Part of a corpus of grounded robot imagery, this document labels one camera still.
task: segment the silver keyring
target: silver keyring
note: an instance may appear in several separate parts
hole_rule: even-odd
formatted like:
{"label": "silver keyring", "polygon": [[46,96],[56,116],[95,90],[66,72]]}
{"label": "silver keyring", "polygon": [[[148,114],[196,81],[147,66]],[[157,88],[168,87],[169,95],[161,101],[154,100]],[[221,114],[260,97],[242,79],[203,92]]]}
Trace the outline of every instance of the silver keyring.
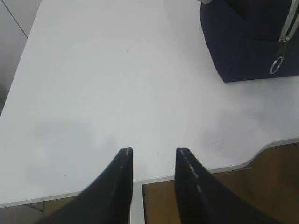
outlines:
{"label": "silver keyring", "polygon": [[282,65],[282,62],[283,62],[283,61],[284,61],[284,57],[283,57],[283,56],[280,56],[280,57],[278,57],[278,58],[273,62],[272,66],[271,66],[271,68],[270,68],[270,74],[271,74],[271,75],[273,75],[275,72],[278,71],[278,69],[279,69],[280,66]]}

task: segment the table surface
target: table surface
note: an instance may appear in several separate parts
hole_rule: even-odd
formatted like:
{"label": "table surface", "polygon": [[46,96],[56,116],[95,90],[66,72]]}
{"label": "table surface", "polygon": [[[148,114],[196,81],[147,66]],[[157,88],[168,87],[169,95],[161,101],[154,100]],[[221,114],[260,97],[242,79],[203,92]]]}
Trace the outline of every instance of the table surface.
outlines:
{"label": "table surface", "polygon": [[134,180],[188,147],[234,169],[299,141],[299,77],[225,84],[196,0],[44,0],[0,118],[0,206],[83,190],[119,149]]}

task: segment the wooden floor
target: wooden floor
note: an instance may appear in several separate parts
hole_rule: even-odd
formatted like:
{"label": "wooden floor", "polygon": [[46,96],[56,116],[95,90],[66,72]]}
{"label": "wooden floor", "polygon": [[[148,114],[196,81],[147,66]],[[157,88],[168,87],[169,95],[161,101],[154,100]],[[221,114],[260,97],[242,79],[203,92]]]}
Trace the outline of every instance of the wooden floor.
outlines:
{"label": "wooden floor", "polygon": [[[245,169],[214,176],[239,197],[286,224],[299,223],[299,144],[274,147]],[[179,224],[174,182],[143,187],[147,224]]]}

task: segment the white wall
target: white wall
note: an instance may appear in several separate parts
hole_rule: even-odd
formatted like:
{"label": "white wall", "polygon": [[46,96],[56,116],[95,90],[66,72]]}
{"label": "white wall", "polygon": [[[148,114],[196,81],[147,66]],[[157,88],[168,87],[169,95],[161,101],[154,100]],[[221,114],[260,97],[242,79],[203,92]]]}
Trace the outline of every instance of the white wall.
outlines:
{"label": "white wall", "polygon": [[29,36],[42,0],[3,0],[25,34]]}
{"label": "white wall", "polygon": [[0,1],[0,97],[8,92],[27,38]]}

